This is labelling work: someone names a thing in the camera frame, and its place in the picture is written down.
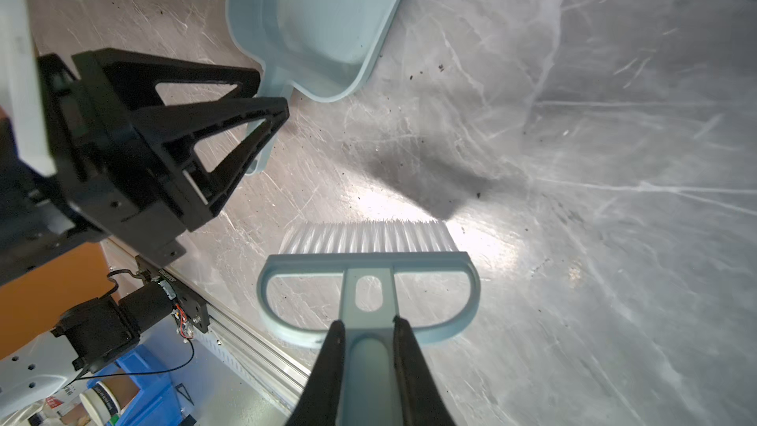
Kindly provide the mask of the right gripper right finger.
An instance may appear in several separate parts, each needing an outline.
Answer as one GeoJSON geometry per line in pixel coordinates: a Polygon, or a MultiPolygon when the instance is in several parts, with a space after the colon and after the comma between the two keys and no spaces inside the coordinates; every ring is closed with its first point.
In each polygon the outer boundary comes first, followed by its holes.
{"type": "Polygon", "coordinates": [[[455,426],[433,380],[413,329],[400,316],[393,319],[393,366],[403,425],[455,426]]]}

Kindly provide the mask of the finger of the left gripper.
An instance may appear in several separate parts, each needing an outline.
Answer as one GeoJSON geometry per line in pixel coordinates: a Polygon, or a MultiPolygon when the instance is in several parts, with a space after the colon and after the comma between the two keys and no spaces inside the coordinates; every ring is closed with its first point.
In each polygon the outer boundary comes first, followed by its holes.
{"type": "Polygon", "coordinates": [[[222,211],[246,170],[290,116],[284,98],[150,106],[131,116],[179,222],[193,232],[222,211]]]}
{"type": "Polygon", "coordinates": [[[229,85],[226,99],[251,98],[260,85],[252,68],[196,63],[122,49],[99,49],[72,56],[81,80],[98,91],[111,90],[128,108],[161,106],[160,84],[229,85]]]}

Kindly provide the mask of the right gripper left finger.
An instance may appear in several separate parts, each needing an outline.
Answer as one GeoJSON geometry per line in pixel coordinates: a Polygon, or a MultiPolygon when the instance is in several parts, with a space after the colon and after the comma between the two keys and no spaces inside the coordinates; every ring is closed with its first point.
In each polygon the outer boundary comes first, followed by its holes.
{"type": "Polygon", "coordinates": [[[311,376],[286,426],[336,424],[345,363],[345,342],[345,326],[338,319],[327,331],[311,376]]]}

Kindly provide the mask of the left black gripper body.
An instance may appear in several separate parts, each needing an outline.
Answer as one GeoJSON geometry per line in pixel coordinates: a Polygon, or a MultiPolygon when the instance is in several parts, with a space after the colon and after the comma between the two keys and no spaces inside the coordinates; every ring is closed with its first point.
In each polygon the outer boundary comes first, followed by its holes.
{"type": "Polygon", "coordinates": [[[10,118],[1,120],[1,281],[8,284],[87,243],[114,236],[157,266],[185,254],[183,223],[149,177],[116,162],[112,142],[63,60],[39,58],[43,137],[57,172],[44,177],[19,156],[10,118]]]}

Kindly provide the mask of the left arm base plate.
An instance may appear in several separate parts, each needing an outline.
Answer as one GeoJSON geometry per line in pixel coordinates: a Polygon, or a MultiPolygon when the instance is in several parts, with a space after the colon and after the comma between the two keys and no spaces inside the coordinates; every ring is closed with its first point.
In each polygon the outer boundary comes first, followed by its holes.
{"type": "Polygon", "coordinates": [[[171,289],[169,297],[183,310],[188,317],[188,322],[201,333],[208,333],[210,319],[208,315],[207,301],[192,288],[169,273],[165,268],[155,266],[143,256],[135,257],[138,267],[138,274],[145,280],[163,282],[165,281],[171,289]]]}

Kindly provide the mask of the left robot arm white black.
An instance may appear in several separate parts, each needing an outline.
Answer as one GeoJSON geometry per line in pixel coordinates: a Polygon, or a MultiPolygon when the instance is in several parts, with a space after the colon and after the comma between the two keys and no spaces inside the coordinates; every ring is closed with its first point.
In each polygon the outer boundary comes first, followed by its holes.
{"type": "Polygon", "coordinates": [[[257,70],[120,49],[66,64],[27,55],[1,63],[1,281],[14,282],[88,243],[114,237],[136,253],[142,286],[62,314],[1,363],[11,414],[98,372],[170,315],[207,331],[205,300],[167,273],[179,237],[218,216],[289,118],[260,94],[257,70]]]}

